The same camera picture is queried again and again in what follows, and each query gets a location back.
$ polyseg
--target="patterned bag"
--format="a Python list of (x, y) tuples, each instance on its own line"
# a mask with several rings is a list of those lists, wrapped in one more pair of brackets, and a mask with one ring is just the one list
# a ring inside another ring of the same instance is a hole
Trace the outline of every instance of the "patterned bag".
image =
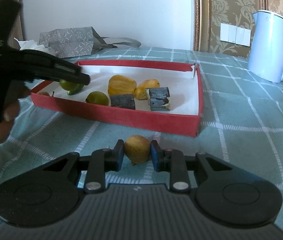
[(56, 29), (40, 34), (39, 45), (44, 44), (56, 52), (56, 57), (76, 57), (91, 55), (104, 48), (117, 48), (115, 44), (128, 45), (134, 48), (140, 47), (141, 43), (130, 38), (115, 38), (129, 42), (116, 42), (107, 44), (93, 27)]

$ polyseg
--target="white kettle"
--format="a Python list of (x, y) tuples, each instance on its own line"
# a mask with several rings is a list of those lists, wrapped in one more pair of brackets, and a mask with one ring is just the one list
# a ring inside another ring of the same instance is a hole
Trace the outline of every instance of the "white kettle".
[(253, 14), (256, 30), (248, 69), (268, 81), (283, 80), (283, 16), (266, 10)]

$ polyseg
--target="light switch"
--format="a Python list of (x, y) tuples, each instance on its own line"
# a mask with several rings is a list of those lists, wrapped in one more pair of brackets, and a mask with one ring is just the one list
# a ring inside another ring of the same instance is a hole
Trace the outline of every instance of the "light switch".
[(228, 24), (225, 23), (221, 23), (220, 24), (220, 35), (219, 35), (219, 39), (221, 41), (228, 41)]
[(243, 45), (250, 47), (250, 34), (251, 30), (245, 29), (243, 33)]
[(243, 45), (243, 34), (244, 34), (245, 29), (242, 27), (237, 27), (236, 31), (236, 44)]
[(228, 29), (228, 42), (235, 43), (236, 42), (236, 31), (237, 26), (229, 25)]

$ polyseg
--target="gold floral wallpaper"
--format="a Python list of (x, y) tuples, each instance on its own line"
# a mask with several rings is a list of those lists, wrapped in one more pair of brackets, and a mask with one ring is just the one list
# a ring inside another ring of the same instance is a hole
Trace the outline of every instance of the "gold floral wallpaper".
[(268, 10), (283, 15), (283, 0), (267, 0), (265, 7), (260, 0), (211, 0), (211, 29), (209, 35), (209, 52), (224, 53), (232, 56), (248, 57), (250, 47), (219, 40), (220, 23), (248, 28), (251, 41), (255, 31), (252, 14), (268, 6)]

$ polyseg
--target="kettle spout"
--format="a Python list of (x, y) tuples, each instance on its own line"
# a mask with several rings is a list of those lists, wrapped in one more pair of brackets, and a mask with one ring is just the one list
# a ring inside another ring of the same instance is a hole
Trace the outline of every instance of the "kettle spout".
[(255, 24), (257, 24), (257, 13), (253, 13), (252, 16), (254, 17)]

